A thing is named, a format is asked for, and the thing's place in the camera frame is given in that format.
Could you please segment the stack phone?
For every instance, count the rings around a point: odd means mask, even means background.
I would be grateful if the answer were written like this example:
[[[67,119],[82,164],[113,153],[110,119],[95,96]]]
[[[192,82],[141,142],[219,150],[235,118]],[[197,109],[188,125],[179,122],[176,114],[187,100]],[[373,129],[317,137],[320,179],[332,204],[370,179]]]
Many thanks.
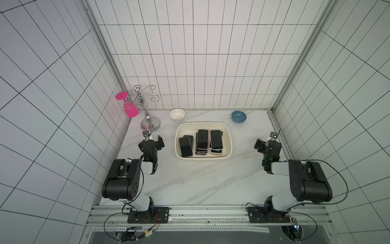
[[[197,150],[207,150],[208,148],[208,130],[199,130],[197,133]]]
[[[194,138],[192,135],[184,135],[183,137],[179,138],[179,146],[180,146],[180,152],[181,156],[183,158],[188,158],[193,156],[193,141]]]
[[[211,130],[210,131],[211,139],[210,139],[209,147],[214,150],[222,150],[223,149],[222,136],[223,136],[222,131]]]

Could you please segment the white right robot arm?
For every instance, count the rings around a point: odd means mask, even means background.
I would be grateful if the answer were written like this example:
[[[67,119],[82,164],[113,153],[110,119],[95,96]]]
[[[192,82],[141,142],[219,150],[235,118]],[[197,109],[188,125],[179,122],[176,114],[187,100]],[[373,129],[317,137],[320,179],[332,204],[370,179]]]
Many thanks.
[[[285,176],[289,186],[264,202],[264,214],[286,214],[302,204],[321,204],[333,198],[331,186],[318,162],[289,159],[280,161],[282,145],[275,140],[258,139],[254,148],[263,154],[262,167],[271,175]]]

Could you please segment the white ceramic bowl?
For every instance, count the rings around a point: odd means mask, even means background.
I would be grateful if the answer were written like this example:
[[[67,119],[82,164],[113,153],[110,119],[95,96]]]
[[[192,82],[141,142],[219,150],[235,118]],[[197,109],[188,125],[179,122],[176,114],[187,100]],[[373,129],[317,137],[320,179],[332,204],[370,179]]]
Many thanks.
[[[173,121],[180,121],[185,118],[186,112],[183,109],[174,109],[169,116]]]

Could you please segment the white plastic storage box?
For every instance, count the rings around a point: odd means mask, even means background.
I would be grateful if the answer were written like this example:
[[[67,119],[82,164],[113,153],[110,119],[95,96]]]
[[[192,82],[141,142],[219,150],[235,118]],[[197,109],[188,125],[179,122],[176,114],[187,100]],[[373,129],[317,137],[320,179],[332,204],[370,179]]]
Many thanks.
[[[184,135],[192,135],[194,137],[194,141],[196,141],[196,133],[198,130],[204,129],[204,130],[220,130],[223,133],[222,136],[222,154],[216,155],[212,154],[210,152],[210,149],[208,149],[206,155],[197,155],[195,153],[195,145],[193,146],[193,156],[192,157],[186,157],[183,158],[180,150],[179,145],[179,138],[183,137]],[[215,161],[215,160],[222,160],[227,159],[232,155],[233,152],[233,143],[232,143],[232,137],[230,134],[230,131],[228,127],[223,123],[218,122],[190,122],[190,123],[184,123],[178,126],[176,130],[176,136],[175,136],[175,154],[178,158],[187,160],[187,161]]]

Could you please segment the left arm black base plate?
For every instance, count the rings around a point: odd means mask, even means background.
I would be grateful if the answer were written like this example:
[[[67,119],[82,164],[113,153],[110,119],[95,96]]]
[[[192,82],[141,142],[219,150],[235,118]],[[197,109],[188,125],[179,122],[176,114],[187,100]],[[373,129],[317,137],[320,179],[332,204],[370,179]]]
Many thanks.
[[[155,224],[168,223],[169,207],[153,207],[147,211],[131,210],[128,215],[128,224]]]

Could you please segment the pink plastic wine glass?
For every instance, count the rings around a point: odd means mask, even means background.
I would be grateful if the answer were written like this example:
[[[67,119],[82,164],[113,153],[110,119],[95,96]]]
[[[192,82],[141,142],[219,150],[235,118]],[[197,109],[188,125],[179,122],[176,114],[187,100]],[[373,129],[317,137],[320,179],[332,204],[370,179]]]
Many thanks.
[[[128,118],[132,119],[132,118],[135,118],[139,114],[139,110],[136,107],[136,105],[134,105],[130,101],[130,97],[131,96],[127,92],[124,92],[124,91],[118,93],[115,96],[116,100],[118,100],[118,101],[123,100],[124,101],[124,106],[123,106],[124,112]]]

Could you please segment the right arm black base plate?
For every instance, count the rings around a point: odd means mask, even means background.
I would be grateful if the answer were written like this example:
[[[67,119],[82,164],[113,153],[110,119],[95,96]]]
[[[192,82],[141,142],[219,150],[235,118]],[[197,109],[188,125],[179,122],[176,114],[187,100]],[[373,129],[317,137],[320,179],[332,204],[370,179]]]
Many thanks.
[[[264,207],[249,206],[246,208],[250,223],[290,223],[287,212],[277,211],[274,209],[265,210]]]

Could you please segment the chrome wine glass rack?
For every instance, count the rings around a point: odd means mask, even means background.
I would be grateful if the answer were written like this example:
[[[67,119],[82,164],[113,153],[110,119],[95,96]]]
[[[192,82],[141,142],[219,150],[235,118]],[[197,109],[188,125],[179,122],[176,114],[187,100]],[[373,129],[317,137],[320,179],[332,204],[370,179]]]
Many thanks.
[[[141,85],[135,85],[133,87],[133,91],[135,93],[133,95],[130,95],[131,102],[136,105],[138,110],[142,110],[144,112],[144,119],[141,122],[141,129],[143,131],[148,130],[150,133],[157,131],[161,125],[160,120],[157,117],[152,116],[148,111],[148,102],[145,98],[145,96],[151,96],[151,102],[159,102],[159,95],[153,93],[155,89],[155,85],[148,85],[145,88],[142,88]]]

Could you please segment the blue ceramic bowl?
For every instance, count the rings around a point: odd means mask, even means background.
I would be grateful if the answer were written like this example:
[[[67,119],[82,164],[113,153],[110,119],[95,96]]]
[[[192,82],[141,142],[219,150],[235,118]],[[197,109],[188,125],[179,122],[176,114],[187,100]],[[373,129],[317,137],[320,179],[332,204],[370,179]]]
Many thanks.
[[[247,115],[244,112],[237,110],[237,111],[232,112],[231,119],[233,122],[235,122],[237,124],[242,124],[246,121]]]

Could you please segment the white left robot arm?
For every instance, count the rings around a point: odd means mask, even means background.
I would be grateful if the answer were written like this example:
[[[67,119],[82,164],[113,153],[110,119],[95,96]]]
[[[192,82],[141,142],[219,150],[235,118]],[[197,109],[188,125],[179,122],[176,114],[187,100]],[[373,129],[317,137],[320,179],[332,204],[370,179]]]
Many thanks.
[[[157,152],[165,147],[161,136],[157,140],[148,136],[139,144],[139,158],[115,159],[102,186],[102,197],[111,201],[123,201],[132,211],[154,216],[151,197],[142,193],[145,176],[153,175],[158,168]]]

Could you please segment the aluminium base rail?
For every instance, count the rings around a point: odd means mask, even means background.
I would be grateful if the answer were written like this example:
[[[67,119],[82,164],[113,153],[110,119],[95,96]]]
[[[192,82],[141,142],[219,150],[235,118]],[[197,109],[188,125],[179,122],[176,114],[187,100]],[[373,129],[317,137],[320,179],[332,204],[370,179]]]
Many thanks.
[[[248,205],[171,205],[168,223],[128,224],[131,208],[126,206],[95,206],[92,208],[84,238],[89,239],[94,232],[115,236],[135,227],[138,232],[152,229],[157,232],[219,231],[219,232],[259,232],[282,235],[282,226],[297,223],[303,228],[303,236],[324,234],[336,235],[330,217],[323,206],[298,207],[288,214],[290,223],[250,223],[246,208]]]

